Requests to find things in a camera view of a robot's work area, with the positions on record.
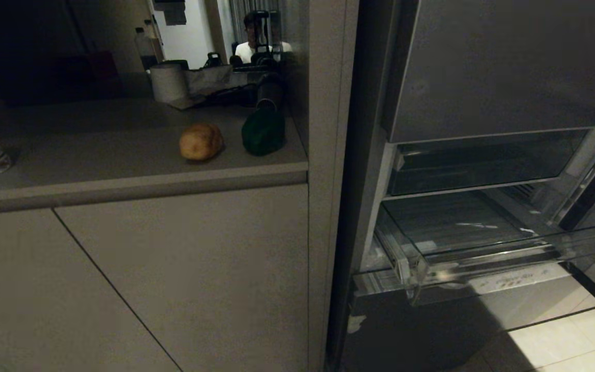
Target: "refrigerator door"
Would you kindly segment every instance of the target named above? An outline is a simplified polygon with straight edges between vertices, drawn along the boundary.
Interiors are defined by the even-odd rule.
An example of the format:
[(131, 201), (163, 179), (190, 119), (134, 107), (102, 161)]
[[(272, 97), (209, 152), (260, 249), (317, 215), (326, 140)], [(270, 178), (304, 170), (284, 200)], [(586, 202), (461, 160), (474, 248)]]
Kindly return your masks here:
[(390, 142), (595, 127), (595, 1), (427, 0), (416, 19), (407, 3)]
[[(390, 277), (380, 283), (374, 276), (382, 273), (354, 278), (356, 291), (349, 303), (342, 357), (345, 370), (453, 369), (467, 362), (496, 332), (539, 322), (544, 315), (566, 315), (574, 305), (561, 304), (579, 290), (561, 266), (538, 265), (480, 277), (468, 287), (425, 290), (438, 292), (439, 301), (413, 307), (401, 290), (378, 290), (383, 285), (388, 288)], [(516, 284), (517, 277), (525, 282)]]

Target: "sticker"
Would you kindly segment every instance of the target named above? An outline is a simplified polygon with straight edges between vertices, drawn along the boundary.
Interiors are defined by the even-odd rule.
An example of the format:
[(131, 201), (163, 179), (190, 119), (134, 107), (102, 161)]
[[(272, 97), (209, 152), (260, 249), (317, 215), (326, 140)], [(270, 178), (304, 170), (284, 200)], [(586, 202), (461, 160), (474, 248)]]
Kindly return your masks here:
[(362, 322), (366, 319), (366, 315), (357, 315), (348, 317), (348, 333), (355, 333), (362, 327)]

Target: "potato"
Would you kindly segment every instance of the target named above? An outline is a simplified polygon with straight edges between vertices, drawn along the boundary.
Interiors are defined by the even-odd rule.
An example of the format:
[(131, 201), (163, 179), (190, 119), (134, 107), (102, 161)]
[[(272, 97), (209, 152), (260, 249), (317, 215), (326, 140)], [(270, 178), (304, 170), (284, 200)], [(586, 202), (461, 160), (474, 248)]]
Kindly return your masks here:
[(180, 155), (189, 160), (207, 160), (217, 155), (223, 145), (217, 125), (194, 124), (180, 136)]

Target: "tiled floor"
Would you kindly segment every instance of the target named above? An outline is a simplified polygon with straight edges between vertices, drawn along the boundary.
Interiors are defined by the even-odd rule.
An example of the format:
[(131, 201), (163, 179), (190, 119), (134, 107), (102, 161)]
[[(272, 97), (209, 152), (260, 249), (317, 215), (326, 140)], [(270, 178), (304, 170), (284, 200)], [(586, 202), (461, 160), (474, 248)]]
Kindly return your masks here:
[(595, 309), (498, 335), (455, 372), (595, 372)]

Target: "refrigerator shelf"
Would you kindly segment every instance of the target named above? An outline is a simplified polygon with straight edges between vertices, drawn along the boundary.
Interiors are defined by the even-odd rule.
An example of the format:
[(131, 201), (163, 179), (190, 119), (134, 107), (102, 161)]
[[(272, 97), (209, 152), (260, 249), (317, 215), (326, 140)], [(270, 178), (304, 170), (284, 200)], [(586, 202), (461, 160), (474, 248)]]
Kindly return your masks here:
[(589, 130), (401, 144), (390, 197), (544, 181), (558, 177)]

